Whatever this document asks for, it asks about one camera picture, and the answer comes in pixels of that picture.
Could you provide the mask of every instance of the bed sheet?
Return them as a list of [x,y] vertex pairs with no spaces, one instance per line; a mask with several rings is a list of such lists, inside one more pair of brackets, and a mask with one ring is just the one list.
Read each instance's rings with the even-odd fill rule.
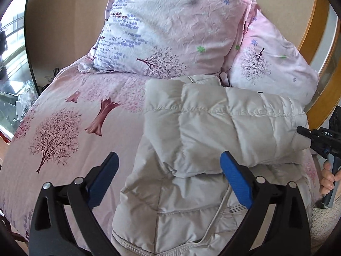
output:
[[[120,190],[143,134],[144,84],[150,77],[80,74],[77,67],[78,62],[62,70],[41,94],[15,133],[1,169],[1,211],[27,240],[42,185],[69,184],[114,151],[120,158],[118,172],[101,205],[93,210],[111,235]],[[71,209],[66,213],[72,215]],[[84,247],[75,222],[70,226]]]

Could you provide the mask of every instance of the silver bolt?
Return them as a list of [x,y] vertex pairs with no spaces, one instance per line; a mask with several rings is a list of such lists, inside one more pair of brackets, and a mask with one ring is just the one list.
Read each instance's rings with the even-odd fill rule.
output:
[[260,184],[264,184],[264,183],[265,183],[265,178],[262,177],[262,176],[258,176],[258,177],[256,178],[256,181],[257,181],[258,183],[260,183]]
[[49,189],[51,186],[50,182],[46,182],[45,184],[43,184],[43,189]]
[[291,181],[291,182],[289,183],[289,186],[290,186],[291,188],[293,188],[293,189],[297,187],[296,183],[293,182],[293,181]]
[[84,182],[84,178],[83,177],[77,177],[74,182],[76,185],[80,185],[81,183]]

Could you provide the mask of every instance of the blue gripper pad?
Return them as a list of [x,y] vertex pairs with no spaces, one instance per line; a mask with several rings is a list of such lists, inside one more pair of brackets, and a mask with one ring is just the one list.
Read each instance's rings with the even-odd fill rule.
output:
[[236,166],[238,163],[229,152],[224,152],[220,156],[220,166],[230,183],[240,204],[250,209],[253,203],[252,188],[245,180]]
[[99,206],[107,192],[119,167],[119,159],[116,153],[111,152],[102,163],[102,170],[96,180],[89,187],[88,206],[90,210]]

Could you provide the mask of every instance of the hand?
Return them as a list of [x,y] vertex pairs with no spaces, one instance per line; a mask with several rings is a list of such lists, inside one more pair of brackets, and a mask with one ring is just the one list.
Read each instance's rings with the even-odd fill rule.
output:
[[326,195],[334,189],[334,181],[339,181],[341,179],[341,170],[334,176],[331,173],[331,164],[328,161],[325,161],[323,164],[322,176],[323,178],[320,181],[320,194]]

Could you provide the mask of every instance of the pillowcase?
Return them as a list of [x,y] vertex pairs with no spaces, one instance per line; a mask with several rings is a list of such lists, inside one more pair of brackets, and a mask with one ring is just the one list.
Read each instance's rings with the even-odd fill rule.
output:
[[318,73],[259,9],[255,11],[227,72],[231,86],[290,97],[307,105],[316,91]]
[[220,72],[243,38],[253,5],[255,0],[114,0],[78,69],[157,78]]

